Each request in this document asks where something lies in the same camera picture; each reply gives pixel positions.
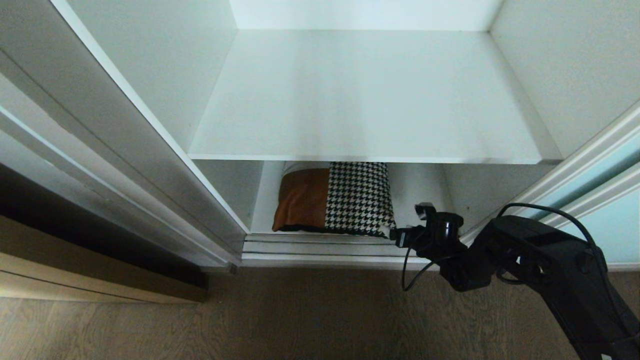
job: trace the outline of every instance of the brown leather panel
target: brown leather panel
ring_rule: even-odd
[[[285,226],[324,227],[329,169],[295,171],[282,177],[273,230]]]

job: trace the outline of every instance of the white wall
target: white wall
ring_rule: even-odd
[[[443,165],[463,230],[484,220],[551,171],[554,165]]]
[[[272,233],[273,218],[278,209],[280,180],[284,171],[284,161],[264,161],[262,179],[255,201],[255,211],[251,224],[252,233]]]
[[[262,161],[195,160],[195,163],[245,226],[251,227]]]
[[[507,0],[492,35],[564,157],[640,99],[640,1]]]
[[[241,29],[487,31],[502,0],[230,0]]]
[[[414,205],[431,202],[438,211],[454,211],[442,164],[389,163],[389,183],[398,227],[423,225]]]
[[[558,159],[557,150],[538,148],[551,137],[514,93],[510,72],[486,33],[240,30],[189,155]]]
[[[228,0],[67,3],[175,141],[188,149],[236,33]]]

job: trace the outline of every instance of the white cabinet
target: white cabinet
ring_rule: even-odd
[[[595,159],[614,129],[591,139],[635,119],[640,1],[51,3],[249,234],[246,260],[305,236],[270,231],[283,161],[387,162],[398,225],[432,201],[467,239],[512,199],[564,206],[633,162]]]

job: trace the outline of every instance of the light blue wall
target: light blue wall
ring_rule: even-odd
[[[561,209],[637,163],[640,163],[640,135],[596,161],[589,170],[545,196],[537,205]],[[527,209],[519,216],[540,220],[546,215],[544,211]]]
[[[640,263],[640,190],[578,220],[602,249],[607,263]],[[572,224],[561,230],[584,238]]]

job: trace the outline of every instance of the wooden baseboard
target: wooden baseboard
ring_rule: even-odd
[[[6,217],[0,217],[0,270],[109,295],[111,300],[185,303],[204,301],[207,295],[205,289],[84,249]]]
[[[39,279],[36,280],[1,270],[0,297],[82,302],[142,302],[127,297],[107,295],[105,293],[72,288]]]

